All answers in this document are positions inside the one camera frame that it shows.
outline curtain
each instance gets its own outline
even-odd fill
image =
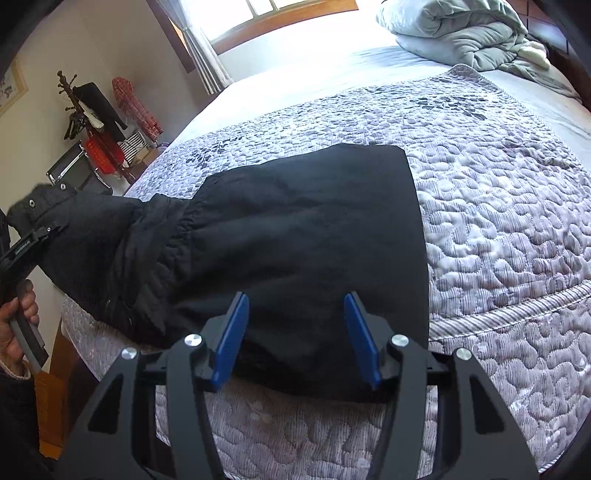
[[[157,2],[183,33],[187,49],[197,66],[207,93],[214,95],[233,83],[203,30],[198,25],[192,24],[183,8],[182,0],[157,0]]]

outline human hand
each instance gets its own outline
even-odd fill
[[[18,309],[22,308],[25,317],[29,322],[33,325],[39,325],[39,307],[35,302],[33,283],[30,280],[27,280],[25,284],[25,291],[27,293],[22,298],[22,301],[14,299],[0,307],[0,361],[2,361],[13,374],[18,376],[22,376],[25,373],[25,368],[22,363],[24,353],[10,327],[10,318],[18,311]]]

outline window frame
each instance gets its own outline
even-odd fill
[[[187,73],[195,69],[191,55],[187,51],[178,28],[169,19],[168,15],[160,7],[156,0],[146,0],[164,34],[168,38],[172,48],[183,64]],[[218,55],[231,50],[253,38],[272,32],[288,25],[293,25],[304,20],[323,17],[341,12],[357,10],[355,0],[307,0],[298,4],[282,7],[266,14],[257,15],[255,18],[231,28],[212,41],[212,46]]]

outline framed picture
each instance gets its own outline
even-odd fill
[[[0,115],[27,92],[27,84],[22,78],[18,63],[14,60],[6,75],[0,80]]]

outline jacket sleeve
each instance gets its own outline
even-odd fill
[[[7,218],[21,236],[50,225],[63,228],[54,228],[43,251],[31,260],[95,320],[103,321],[113,258],[143,208],[138,199],[77,192],[63,183],[37,186],[10,208]]]
[[[32,377],[20,380],[0,368],[0,404],[18,425],[24,442],[39,451],[39,428],[35,382]]]
[[[39,452],[35,385],[0,368],[0,478],[53,480],[55,461]]]

